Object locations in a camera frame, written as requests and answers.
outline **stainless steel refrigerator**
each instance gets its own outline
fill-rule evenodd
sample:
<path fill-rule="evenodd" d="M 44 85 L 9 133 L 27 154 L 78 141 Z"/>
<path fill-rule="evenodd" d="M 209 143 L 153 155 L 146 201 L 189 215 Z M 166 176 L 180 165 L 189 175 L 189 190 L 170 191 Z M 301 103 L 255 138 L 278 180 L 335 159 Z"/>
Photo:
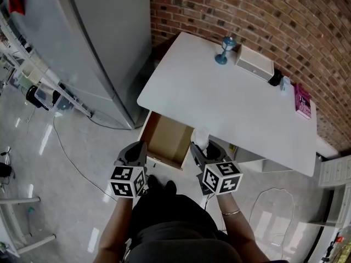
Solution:
<path fill-rule="evenodd" d="M 25 0 L 25 15 L 10 16 L 85 105 L 135 126 L 148 80 L 150 0 Z"/>

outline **pink book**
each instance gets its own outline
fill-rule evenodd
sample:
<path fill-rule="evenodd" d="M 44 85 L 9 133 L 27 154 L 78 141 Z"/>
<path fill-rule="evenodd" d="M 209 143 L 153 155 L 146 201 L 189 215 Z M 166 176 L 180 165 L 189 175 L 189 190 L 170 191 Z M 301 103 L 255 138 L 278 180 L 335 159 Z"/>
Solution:
<path fill-rule="evenodd" d="M 301 84 L 295 85 L 295 109 L 296 112 L 305 117 L 311 118 L 311 105 L 309 101 L 309 93 L 305 91 Z"/>

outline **white box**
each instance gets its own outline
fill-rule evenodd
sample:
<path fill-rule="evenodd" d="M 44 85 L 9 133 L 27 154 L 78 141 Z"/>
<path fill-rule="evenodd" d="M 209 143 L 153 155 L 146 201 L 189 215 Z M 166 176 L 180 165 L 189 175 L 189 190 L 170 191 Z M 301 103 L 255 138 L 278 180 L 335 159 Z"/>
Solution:
<path fill-rule="evenodd" d="M 116 196 L 137 198 L 146 184 L 144 167 L 115 167 L 109 183 Z"/>
<path fill-rule="evenodd" d="M 272 60 L 243 45 L 241 45 L 236 55 L 235 65 L 265 81 L 269 81 L 274 75 Z"/>
<path fill-rule="evenodd" d="M 202 182 L 216 195 L 235 192 L 240 185 L 242 173 L 236 161 L 208 164 Z"/>

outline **white floor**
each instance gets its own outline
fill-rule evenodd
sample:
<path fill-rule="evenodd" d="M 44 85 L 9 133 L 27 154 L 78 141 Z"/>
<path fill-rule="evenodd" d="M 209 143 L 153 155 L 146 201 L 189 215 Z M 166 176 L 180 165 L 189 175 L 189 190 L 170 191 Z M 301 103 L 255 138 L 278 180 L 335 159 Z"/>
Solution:
<path fill-rule="evenodd" d="M 32 205 L 35 211 L 29 213 L 30 232 L 34 237 L 54 233 L 57 239 L 23 254 L 17 261 L 92 262 L 115 201 L 88 183 L 68 161 L 53 128 L 54 114 L 36 109 L 31 117 L 33 110 L 19 90 L 7 89 L 0 97 L 0 152 L 8 146 L 12 148 L 16 172 L 16 179 L 4 186 L 5 195 L 40 196 L 41 202 Z M 107 180 L 119 151 L 136 141 L 140 132 L 99 127 L 78 111 L 57 117 L 55 126 L 70 159 L 103 190 L 108 190 Z M 191 155 L 184 171 L 147 166 L 148 174 L 155 174 L 162 182 L 174 180 L 178 193 L 201 202 L 196 178 L 199 169 Z M 307 224 L 320 213 L 323 190 L 318 188 L 318 169 L 313 178 L 295 171 L 255 173 L 245 168 L 242 171 L 243 181 L 234 197 L 247 219 L 252 213 L 251 226 L 259 246 L 272 260 L 280 259 L 284 251 L 283 258 L 302 262 L 319 229 Z M 285 191 L 263 193 L 254 206 L 260 192 L 272 187 L 285 188 L 293 195 L 292 220 L 293 201 Z M 207 210 L 218 228 L 224 230 L 215 197 L 210 199 Z"/>

